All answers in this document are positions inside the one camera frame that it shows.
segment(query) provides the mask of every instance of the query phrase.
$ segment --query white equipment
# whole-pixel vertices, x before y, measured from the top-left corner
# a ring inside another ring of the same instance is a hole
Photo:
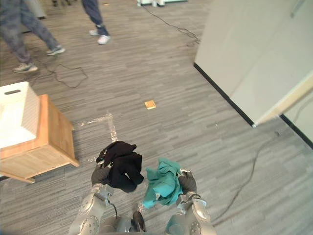
[[[176,1],[188,1],[188,0],[137,0],[137,6],[141,5],[149,5],[156,7],[158,6],[165,6],[167,2],[176,2]]]
[[[36,138],[39,109],[28,82],[0,87],[0,148]]]

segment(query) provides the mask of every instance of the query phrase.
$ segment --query white sneaker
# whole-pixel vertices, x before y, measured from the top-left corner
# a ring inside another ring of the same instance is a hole
[[[99,39],[98,39],[98,44],[103,45],[105,43],[107,43],[110,40],[110,36],[106,36],[106,35],[100,35]]]
[[[20,63],[20,65],[14,69],[12,69],[13,72],[17,73],[27,73],[27,72],[34,72],[37,71],[38,67],[34,63]]]
[[[56,55],[56,54],[59,54],[59,53],[63,53],[65,51],[65,48],[62,47],[61,45],[58,45],[55,49],[53,50],[47,50],[46,51],[46,54],[47,55]]]
[[[99,36],[97,29],[89,30],[89,34],[90,34],[91,36]]]

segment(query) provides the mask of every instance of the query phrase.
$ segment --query green towel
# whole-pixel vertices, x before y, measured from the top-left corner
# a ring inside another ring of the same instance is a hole
[[[146,208],[153,207],[156,203],[170,205],[177,201],[182,194],[178,181],[180,165],[166,158],[159,158],[157,170],[147,168],[149,186],[143,200]]]

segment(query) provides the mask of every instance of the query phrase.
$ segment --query person's leg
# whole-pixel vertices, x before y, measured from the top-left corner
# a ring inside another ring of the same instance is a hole
[[[98,0],[82,0],[82,3],[85,12],[89,15],[91,21],[96,25],[98,34],[109,36],[109,33],[102,21]]]
[[[60,45],[43,23],[29,10],[24,0],[21,0],[21,22],[43,40],[50,50]]]
[[[32,63],[21,33],[20,0],[1,0],[0,11],[1,37],[21,63]]]

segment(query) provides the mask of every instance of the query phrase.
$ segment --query blue jeans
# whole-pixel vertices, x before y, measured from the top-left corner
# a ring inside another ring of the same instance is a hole
[[[82,0],[83,7],[91,21],[96,25],[99,35],[108,36],[106,27],[103,24],[101,13],[99,10],[98,0]]]
[[[50,50],[59,45],[49,30],[29,10],[24,0],[0,0],[0,32],[11,51],[21,63],[31,63],[25,48],[21,24],[43,40]]]

